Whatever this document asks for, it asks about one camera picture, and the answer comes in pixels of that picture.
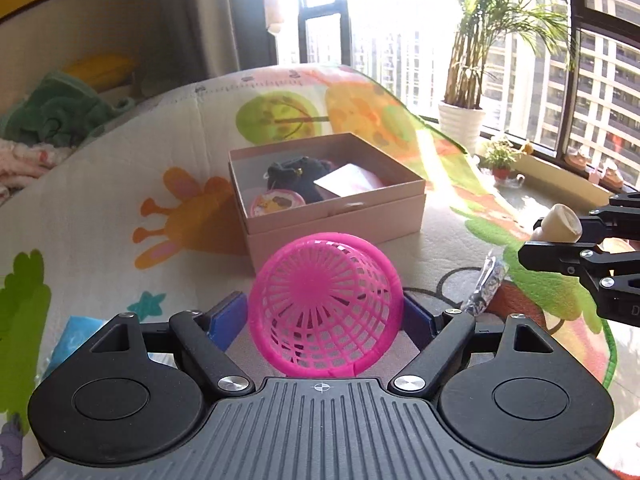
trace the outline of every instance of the potted plant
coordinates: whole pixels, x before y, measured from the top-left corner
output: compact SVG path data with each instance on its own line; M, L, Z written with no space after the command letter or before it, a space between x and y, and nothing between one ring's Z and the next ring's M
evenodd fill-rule
M486 146L484 161L496 179L506 180L516 162L517 153L506 136L496 136Z
M540 39L554 52L568 41L568 22L565 14L553 11L550 0L459 1L463 15L438 109L443 133L473 150L485 115L480 97L489 48L501 36L515 33L533 49Z

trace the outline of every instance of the wall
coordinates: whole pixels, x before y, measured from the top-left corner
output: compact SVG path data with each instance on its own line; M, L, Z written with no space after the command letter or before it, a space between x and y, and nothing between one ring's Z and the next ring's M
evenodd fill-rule
M133 57L150 78L175 78L161 0L48 0L0 23L0 114L50 70L104 52Z

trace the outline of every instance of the cartoon print mat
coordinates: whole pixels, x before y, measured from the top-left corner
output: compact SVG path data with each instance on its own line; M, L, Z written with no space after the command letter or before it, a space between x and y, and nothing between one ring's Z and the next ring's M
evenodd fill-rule
M365 76L316 65L253 70L176 89L132 115L0 208L0 480L40 460L26 403L69 316L130 310L165 320L250 290L227 157L264 142L351 131L420 173L422 231L380 245L403 284L455 306L497 250L511 282L490 311L530 315L609 383L615 344L577 279L523 269L527 232L468 157ZM277 374L247 329L228 353L257 383ZM415 353L401 333L366 375L388 379Z

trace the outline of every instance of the floor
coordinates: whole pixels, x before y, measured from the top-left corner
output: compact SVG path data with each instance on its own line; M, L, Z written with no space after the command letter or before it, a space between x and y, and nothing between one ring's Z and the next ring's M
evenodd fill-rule
M518 222L531 229L533 224L556 203L564 203L578 215L585 215L588 207L577 205L559 195L553 189L531 179L525 180L519 189L497 187L500 195L516 210ZM616 413L613 427L640 410L640 328L609 321L618 346L618 366L609 393Z

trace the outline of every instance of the open box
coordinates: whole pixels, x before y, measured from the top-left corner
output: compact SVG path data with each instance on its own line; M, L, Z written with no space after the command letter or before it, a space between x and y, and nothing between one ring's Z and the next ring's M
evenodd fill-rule
M267 191L264 177L270 164L301 156L330 160L337 167L356 164L375 173L385 187L263 216L249 216L254 198L261 191ZM422 224L424 180L353 134L232 150L229 172L256 271L283 245L306 235L347 233L377 244L419 231Z

